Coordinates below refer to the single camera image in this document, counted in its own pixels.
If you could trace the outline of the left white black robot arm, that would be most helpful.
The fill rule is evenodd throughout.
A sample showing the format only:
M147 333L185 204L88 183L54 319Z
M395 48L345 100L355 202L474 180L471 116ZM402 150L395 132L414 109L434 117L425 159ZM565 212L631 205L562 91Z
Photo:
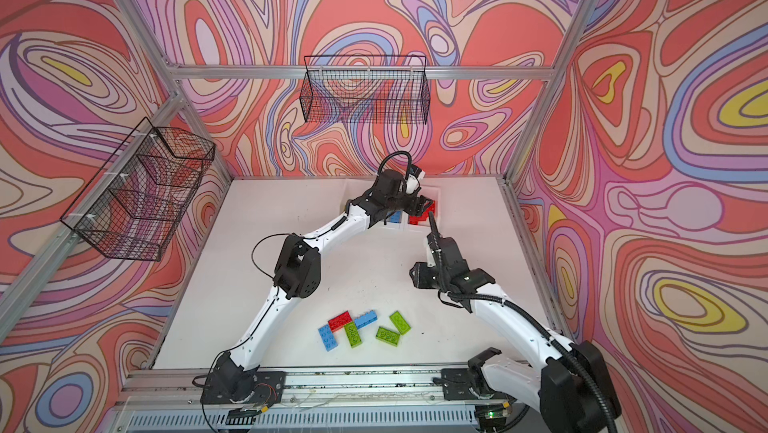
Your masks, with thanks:
M351 238L386 222L393 214L420 216L434 201L423 196L424 171L404 150L388 154L372 185L346 202L335 219L306 234L289 233L279 252L264 305L245 333L217 354L200 385L203 405L242 404L255 400L254 376L269 344L288 315L320 285L322 255Z

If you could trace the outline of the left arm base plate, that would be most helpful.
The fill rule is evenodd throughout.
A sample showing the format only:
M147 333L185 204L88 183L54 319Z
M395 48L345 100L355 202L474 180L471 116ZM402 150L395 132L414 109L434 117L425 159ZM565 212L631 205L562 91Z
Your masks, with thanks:
M286 373L250 372L225 375L209 373L201 383L200 403L203 405L273 405L282 399Z

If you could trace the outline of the blue lego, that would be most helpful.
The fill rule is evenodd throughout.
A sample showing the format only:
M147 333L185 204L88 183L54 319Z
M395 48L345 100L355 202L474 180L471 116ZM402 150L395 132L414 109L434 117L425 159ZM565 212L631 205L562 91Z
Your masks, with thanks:
M388 222L388 223L395 223L395 224L399 224L399 223L401 223L401 222L402 222L402 212L401 212L401 211L396 211L396 212L393 212L393 213L392 213L392 214L391 214L391 215L388 217L388 219L387 219L387 222Z
M368 325L375 323L378 320L378 316L375 311L370 310L354 319L354 324L357 329L362 329Z
M328 324L323 325L318 329L322 344L327 352L330 352L338 347L334 332L331 330Z

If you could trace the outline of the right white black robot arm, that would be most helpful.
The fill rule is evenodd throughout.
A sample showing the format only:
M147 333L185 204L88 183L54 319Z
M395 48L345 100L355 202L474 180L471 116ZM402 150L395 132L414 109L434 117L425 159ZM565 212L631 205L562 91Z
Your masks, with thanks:
M456 241L431 232L427 259L409 275L418 289L438 293L443 304L483 320L524 358L488 348L467 366L480 395L503 393L542 417L552 432L615 432L622 414L606 360L591 342L575 343L544 326L514 303L496 280L471 268Z

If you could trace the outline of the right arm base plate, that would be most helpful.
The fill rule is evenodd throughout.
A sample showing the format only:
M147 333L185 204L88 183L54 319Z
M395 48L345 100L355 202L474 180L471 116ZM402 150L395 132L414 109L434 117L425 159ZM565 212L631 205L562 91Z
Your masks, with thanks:
M444 368L432 378L432 383L441 388L447 401L502 401L511 403L516 398L502 392L492 391L484 380L469 368Z

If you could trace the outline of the red lego pair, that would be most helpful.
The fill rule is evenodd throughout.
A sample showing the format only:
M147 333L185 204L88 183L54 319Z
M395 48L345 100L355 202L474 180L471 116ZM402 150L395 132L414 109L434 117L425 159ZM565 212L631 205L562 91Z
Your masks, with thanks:
M428 226L429 218L430 216L434 215L435 209L436 209L435 203L434 202L429 203L426 209L421 214L409 216L408 224L414 225L414 226Z

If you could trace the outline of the green lego diagonal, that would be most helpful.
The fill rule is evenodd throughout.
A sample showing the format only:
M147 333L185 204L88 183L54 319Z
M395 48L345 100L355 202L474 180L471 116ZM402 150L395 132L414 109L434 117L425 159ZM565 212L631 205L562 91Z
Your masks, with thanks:
M392 313L389 319L400 335L405 335L411 330L410 324L399 311Z

